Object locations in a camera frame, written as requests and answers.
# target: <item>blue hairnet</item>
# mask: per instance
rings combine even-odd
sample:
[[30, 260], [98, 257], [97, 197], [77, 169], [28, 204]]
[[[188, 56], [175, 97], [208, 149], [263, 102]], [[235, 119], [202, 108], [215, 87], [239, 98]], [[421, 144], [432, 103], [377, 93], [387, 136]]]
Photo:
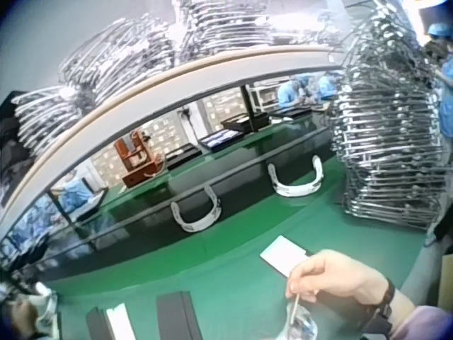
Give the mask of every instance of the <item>blue hairnet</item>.
[[433, 23], [428, 28], [428, 34], [433, 38], [453, 38], [453, 26], [448, 23]]
[[311, 76], [309, 74], [297, 74], [295, 78], [302, 87], [306, 87], [309, 85]]

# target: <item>worker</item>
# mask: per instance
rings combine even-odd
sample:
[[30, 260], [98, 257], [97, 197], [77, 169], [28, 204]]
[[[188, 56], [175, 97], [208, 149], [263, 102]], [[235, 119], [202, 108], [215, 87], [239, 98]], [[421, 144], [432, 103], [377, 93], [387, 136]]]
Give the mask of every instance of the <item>worker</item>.
[[316, 302], [320, 290], [368, 306], [364, 333], [373, 328], [392, 340], [448, 340], [453, 334], [450, 313], [431, 306], [415, 307], [376, 269], [337, 251], [320, 251], [298, 264], [289, 275], [286, 296], [299, 294], [303, 300]]
[[[307, 88], [309, 79], [310, 76], [307, 74], [298, 74], [282, 84], [277, 90], [278, 105], [281, 108], [291, 108], [297, 104], [315, 103]], [[301, 96], [299, 90], [304, 91], [305, 95]]]
[[441, 69], [436, 70], [436, 76], [442, 85], [441, 102], [439, 107], [440, 132], [451, 144], [453, 137], [453, 26], [446, 23], [433, 23], [428, 34], [438, 43], [446, 45], [447, 60]]
[[336, 77], [336, 73], [326, 72], [318, 80], [319, 98], [322, 101], [329, 101], [336, 94]]

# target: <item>green work surface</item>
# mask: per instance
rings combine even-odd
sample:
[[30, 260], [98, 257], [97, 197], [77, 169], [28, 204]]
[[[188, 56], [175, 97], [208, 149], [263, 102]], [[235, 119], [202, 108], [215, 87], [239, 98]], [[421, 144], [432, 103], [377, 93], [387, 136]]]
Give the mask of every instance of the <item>green work surface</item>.
[[[323, 166], [323, 186], [311, 196], [289, 199], [273, 195], [223, 221], [231, 223], [228, 228], [216, 225], [137, 259], [57, 281], [52, 287], [63, 296], [63, 339], [89, 339], [85, 314], [94, 306], [110, 308], [121, 303], [126, 304], [137, 340], [159, 339], [156, 297], [177, 290], [192, 295], [204, 340], [275, 337], [286, 317], [285, 278], [259, 254], [281, 234], [309, 251], [336, 249], [349, 254], [400, 287], [423, 243], [423, 234], [346, 215], [333, 202], [343, 168], [334, 159]], [[306, 183], [308, 177], [300, 181]], [[283, 216], [287, 218], [282, 222], [268, 222], [281, 221]], [[222, 254], [232, 244], [237, 247]], [[143, 282], [156, 270], [173, 275], [109, 291], [124, 286], [131, 276], [137, 278], [133, 281]], [[312, 306], [318, 339], [358, 339], [345, 315], [336, 310], [329, 303]]]

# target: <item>sleeve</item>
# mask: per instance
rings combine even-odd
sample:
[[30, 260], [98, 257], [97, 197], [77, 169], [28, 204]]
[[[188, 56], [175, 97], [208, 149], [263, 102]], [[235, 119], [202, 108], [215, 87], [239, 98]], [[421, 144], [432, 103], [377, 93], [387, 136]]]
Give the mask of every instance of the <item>sleeve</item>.
[[417, 307], [395, 330], [391, 340], [448, 340], [453, 331], [453, 316], [440, 308]]
[[278, 99], [278, 105], [280, 105], [281, 108], [289, 108], [292, 106], [292, 101], [290, 98], [290, 95], [286, 91], [286, 89], [280, 87], [277, 91], [277, 99]]

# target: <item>watch strap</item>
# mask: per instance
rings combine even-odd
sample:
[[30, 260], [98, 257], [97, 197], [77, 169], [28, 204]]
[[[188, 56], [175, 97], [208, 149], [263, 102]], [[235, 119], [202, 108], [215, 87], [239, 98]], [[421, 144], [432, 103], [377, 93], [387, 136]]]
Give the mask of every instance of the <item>watch strap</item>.
[[378, 305], [367, 306], [368, 322], [363, 327], [363, 333], [366, 334], [383, 334], [388, 335], [391, 331], [391, 323], [389, 318], [391, 316], [391, 301], [395, 296], [395, 286], [387, 279], [389, 286], [382, 298], [382, 301]]

